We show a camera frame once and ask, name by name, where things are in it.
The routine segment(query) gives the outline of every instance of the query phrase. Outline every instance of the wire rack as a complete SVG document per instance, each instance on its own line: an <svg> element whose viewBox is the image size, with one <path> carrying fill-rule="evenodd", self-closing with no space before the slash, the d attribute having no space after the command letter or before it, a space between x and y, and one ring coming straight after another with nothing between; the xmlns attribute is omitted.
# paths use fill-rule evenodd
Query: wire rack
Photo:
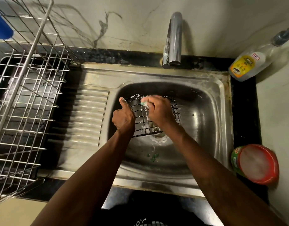
<svg viewBox="0 0 289 226"><path fill-rule="evenodd" d="M144 105L140 104L140 100L144 97L143 94L136 94L129 99L126 99L127 103L131 106L135 113L135 133L133 137L142 137L147 135L153 135L161 133L162 130L155 125L148 117L148 110ZM171 102L173 115L176 122L180 124L180 114L178 113L178 107L176 100L173 97L164 96Z"/></svg>
<svg viewBox="0 0 289 226"><path fill-rule="evenodd" d="M14 30L0 41L0 202L36 181L56 98L71 58L77 60L49 17L52 6L53 0L0 1L0 15Z"/></svg>

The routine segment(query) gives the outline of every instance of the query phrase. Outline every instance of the red lid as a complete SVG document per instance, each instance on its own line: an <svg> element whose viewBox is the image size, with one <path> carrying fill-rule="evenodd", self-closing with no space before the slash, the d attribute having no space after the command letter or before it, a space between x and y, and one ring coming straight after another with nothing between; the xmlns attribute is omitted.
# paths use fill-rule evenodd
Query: red lid
<svg viewBox="0 0 289 226"><path fill-rule="evenodd" d="M275 153L259 144L249 144L242 149L239 165L246 177L257 184L270 184L279 176Z"/></svg>

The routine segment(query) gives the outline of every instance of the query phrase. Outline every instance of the yellow label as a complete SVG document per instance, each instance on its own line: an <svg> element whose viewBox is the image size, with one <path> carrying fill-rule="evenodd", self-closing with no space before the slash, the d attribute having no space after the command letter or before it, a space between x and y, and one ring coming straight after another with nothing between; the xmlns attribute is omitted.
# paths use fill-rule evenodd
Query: yellow label
<svg viewBox="0 0 289 226"><path fill-rule="evenodd" d="M231 65L230 70L237 78L240 78L254 67L255 61L253 58L249 55L243 55L238 61Z"/></svg>

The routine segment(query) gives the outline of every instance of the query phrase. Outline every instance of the black wire grid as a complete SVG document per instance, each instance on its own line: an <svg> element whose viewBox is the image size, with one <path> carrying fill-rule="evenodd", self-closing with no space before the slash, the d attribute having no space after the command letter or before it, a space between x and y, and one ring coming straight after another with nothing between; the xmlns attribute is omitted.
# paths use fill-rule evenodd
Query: black wire grid
<svg viewBox="0 0 289 226"><path fill-rule="evenodd" d="M147 135L153 135L161 133L162 130L155 125L153 121L148 118L148 108L140 104L140 100L144 97L143 94L136 94L129 99L126 99L127 103L131 106L133 112L135 113L135 133L133 137L142 137ZM178 113L178 108L176 100L173 97L164 96L168 98L171 102L173 115L176 118L176 122L180 124L180 114Z"/></svg>

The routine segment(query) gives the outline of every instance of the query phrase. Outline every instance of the person's left hand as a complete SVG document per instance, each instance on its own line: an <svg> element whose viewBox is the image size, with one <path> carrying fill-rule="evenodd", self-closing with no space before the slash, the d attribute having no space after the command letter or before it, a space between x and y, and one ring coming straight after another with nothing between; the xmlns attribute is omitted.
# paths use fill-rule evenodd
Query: person's left hand
<svg viewBox="0 0 289 226"><path fill-rule="evenodd" d="M135 114L123 97L119 99L119 102L122 106L122 109L117 109L113 112L112 122L117 129L121 129L123 131L131 131L134 133Z"/></svg>

